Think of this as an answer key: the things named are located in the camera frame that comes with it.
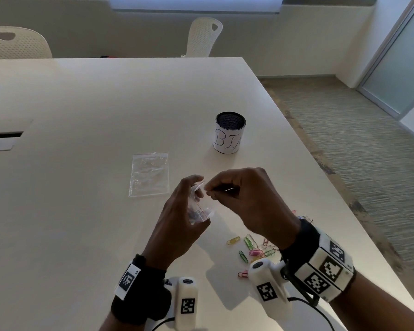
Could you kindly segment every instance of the person's right hand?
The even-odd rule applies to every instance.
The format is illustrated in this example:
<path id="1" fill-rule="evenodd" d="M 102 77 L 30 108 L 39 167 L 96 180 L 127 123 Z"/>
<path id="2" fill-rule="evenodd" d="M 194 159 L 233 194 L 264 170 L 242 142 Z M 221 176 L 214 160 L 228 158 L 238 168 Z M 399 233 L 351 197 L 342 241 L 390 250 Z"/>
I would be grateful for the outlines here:
<path id="1" fill-rule="evenodd" d="M 239 194 L 215 190 L 222 184 L 239 187 Z M 239 215 L 249 230 L 264 236 L 280 250 L 296 239 L 301 223 L 276 192 L 263 168 L 223 171 L 206 183 L 204 189 L 212 199 Z"/>

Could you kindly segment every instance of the wristband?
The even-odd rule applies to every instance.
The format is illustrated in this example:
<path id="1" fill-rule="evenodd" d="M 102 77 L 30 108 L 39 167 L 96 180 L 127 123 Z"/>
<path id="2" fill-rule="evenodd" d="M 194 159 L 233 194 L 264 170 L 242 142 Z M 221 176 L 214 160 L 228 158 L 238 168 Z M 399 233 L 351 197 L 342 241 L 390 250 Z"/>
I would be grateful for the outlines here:
<path id="1" fill-rule="evenodd" d="M 334 300 L 355 278 L 352 258 L 333 239 L 304 219 L 301 219 L 301 231 L 295 242 L 281 254 L 286 262 L 285 274 L 292 284 L 326 302 Z"/>
<path id="2" fill-rule="evenodd" d="M 136 255 L 115 289 L 111 312 L 117 320 L 143 325 L 147 318 L 166 317 L 172 295 L 164 288 L 166 271 L 146 267 L 146 259 Z"/>

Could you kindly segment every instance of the perforated chair back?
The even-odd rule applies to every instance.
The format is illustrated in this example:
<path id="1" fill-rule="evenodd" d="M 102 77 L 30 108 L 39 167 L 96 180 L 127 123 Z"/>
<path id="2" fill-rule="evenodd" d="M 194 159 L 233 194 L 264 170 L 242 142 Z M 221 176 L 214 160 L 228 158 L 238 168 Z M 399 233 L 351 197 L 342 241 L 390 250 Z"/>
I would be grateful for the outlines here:
<path id="1" fill-rule="evenodd" d="M 0 26 L 0 59 L 52 58 L 47 41 L 38 32 Z"/>
<path id="2" fill-rule="evenodd" d="M 199 17 L 190 26 L 187 53 L 182 57 L 208 57 L 222 31 L 222 23 L 211 17 Z"/>

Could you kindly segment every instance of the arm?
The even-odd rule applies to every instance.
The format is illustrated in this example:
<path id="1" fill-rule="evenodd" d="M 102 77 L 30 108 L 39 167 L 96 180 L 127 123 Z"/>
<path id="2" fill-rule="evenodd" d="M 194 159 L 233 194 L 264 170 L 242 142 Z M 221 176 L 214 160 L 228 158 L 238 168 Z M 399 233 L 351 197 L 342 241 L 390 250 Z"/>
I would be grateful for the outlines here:
<path id="1" fill-rule="evenodd" d="M 239 193 L 219 191 L 222 184 L 238 186 Z M 266 237 L 280 250 L 295 241 L 299 220 L 262 168 L 221 172 L 206 184 L 205 190 L 211 198 L 239 215 L 249 230 Z M 349 331 L 414 330 L 414 312 L 360 273 L 351 288 L 333 300 L 331 306 Z"/>
<path id="2" fill-rule="evenodd" d="M 173 261 L 185 254 L 199 236 L 208 228 L 210 220 L 190 224 L 188 220 L 188 197 L 191 187 L 204 178 L 192 175 L 184 178 L 164 204 L 164 208 L 149 238 L 142 256 L 146 267 L 166 271 Z M 204 195 L 196 191 L 198 197 Z M 110 312 L 100 327 L 100 331 L 143 331 L 143 325 L 121 323 Z"/>

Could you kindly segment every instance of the black cable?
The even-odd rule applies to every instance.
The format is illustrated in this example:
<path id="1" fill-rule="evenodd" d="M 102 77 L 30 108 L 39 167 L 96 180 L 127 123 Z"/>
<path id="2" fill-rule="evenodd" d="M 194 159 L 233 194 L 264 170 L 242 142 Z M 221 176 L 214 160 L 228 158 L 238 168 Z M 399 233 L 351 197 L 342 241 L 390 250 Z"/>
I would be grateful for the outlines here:
<path id="1" fill-rule="evenodd" d="M 289 297 L 288 298 L 288 300 L 289 301 L 301 301 L 301 302 L 304 302 L 306 305 L 309 305 L 310 307 L 312 307 L 314 310 L 316 310 L 317 312 L 319 312 L 326 320 L 327 320 L 327 322 L 328 322 L 328 324 L 330 324 L 330 328 L 331 328 L 331 330 L 332 331 L 335 331 L 334 330 L 334 328 L 333 328 L 333 324 L 331 324 L 331 322 L 330 322 L 330 320 L 328 319 L 328 317 L 326 317 L 325 315 L 324 315 L 324 313 L 322 312 L 322 311 L 320 311 L 318 308 L 316 308 L 315 306 L 312 306 L 311 304 L 309 304 L 308 303 L 308 301 L 306 301 L 306 300 L 302 300 L 301 298 L 298 298 L 298 297 Z"/>
<path id="2" fill-rule="evenodd" d="M 167 323 L 167 322 L 172 322 L 175 320 L 175 317 L 170 317 L 164 321 L 162 321 L 160 324 L 158 324 L 157 326 L 155 326 L 152 331 L 155 331 L 157 328 L 159 328 L 162 324 Z"/>

